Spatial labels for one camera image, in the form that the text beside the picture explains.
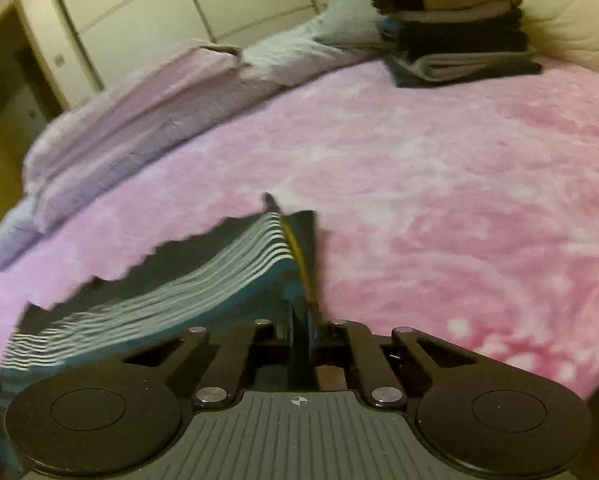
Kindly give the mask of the wooden bedroom door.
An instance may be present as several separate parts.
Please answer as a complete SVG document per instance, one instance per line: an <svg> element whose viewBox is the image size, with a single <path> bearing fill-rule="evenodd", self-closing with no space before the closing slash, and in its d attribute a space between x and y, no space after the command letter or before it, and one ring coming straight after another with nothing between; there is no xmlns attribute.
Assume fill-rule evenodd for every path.
<svg viewBox="0 0 599 480"><path fill-rule="evenodd" d="M68 109L21 0L0 11L0 220L23 196L23 162L33 142Z"/></svg>

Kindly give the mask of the folded lilac quilt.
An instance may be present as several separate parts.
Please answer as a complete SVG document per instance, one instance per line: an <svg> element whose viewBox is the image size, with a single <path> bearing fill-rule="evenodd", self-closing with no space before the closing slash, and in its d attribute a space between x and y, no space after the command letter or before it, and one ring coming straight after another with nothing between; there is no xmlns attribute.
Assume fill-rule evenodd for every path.
<svg viewBox="0 0 599 480"><path fill-rule="evenodd" d="M24 162L33 222L51 231L175 145L277 90L240 49L191 40L55 119Z"/></svg>

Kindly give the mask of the striped teal yellow sweater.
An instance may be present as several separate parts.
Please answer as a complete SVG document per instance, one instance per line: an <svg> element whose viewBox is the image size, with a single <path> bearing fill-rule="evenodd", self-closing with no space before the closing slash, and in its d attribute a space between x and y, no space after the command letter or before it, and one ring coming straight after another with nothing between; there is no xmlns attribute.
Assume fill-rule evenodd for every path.
<svg viewBox="0 0 599 480"><path fill-rule="evenodd" d="M232 334L257 318L304 316L316 258L316 212L283 214L267 195L259 214L165 243L120 280L94 278L49 311L28 306L0 359L0 479L21 473L4 413L24 388L190 326Z"/></svg>

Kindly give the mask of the white fluffy pillow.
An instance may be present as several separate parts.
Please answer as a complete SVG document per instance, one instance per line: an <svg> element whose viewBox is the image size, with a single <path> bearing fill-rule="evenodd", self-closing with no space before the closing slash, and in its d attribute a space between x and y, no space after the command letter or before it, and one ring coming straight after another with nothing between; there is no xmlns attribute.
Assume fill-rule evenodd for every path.
<svg viewBox="0 0 599 480"><path fill-rule="evenodd" d="M371 0L328 0L323 12L243 52L248 74L280 87L296 87L322 74L383 55L380 14Z"/></svg>

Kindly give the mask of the white wardrobe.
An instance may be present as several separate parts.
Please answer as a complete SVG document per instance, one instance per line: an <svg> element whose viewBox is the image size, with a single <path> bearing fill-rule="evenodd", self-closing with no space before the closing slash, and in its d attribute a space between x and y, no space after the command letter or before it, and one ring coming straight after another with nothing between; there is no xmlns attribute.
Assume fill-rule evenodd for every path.
<svg viewBox="0 0 599 480"><path fill-rule="evenodd" d="M101 88L189 39L247 47L301 24L316 0L60 0Z"/></svg>

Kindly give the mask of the pink rose bedspread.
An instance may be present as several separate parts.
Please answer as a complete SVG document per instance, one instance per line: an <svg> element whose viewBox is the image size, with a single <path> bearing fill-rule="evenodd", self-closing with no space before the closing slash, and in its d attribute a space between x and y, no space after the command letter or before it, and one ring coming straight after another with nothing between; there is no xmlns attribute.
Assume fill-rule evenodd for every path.
<svg viewBox="0 0 599 480"><path fill-rule="evenodd" d="M323 314L599 386L599 74L559 62L431 89L363 63L198 136L0 272L0 356L29 304L121 278L265 193L318 214Z"/></svg>

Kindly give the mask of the grey striped pillow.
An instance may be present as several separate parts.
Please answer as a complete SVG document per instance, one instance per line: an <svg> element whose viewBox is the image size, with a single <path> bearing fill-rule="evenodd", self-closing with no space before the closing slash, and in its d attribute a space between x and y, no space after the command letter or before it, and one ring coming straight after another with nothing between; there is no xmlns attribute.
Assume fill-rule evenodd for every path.
<svg viewBox="0 0 599 480"><path fill-rule="evenodd" d="M40 239L35 226L36 198L26 196L0 222L0 271Z"/></svg>

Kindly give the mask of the stack of dark folded clothes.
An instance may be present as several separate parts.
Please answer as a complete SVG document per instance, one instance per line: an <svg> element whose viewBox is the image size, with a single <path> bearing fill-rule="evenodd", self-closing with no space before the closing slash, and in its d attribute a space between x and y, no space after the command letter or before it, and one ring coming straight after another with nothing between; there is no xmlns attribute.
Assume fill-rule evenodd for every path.
<svg viewBox="0 0 599 480"><path fill-rule="evenodd" d="M372 0L385 64L399 88L537 75L523 0Z"/></svg>

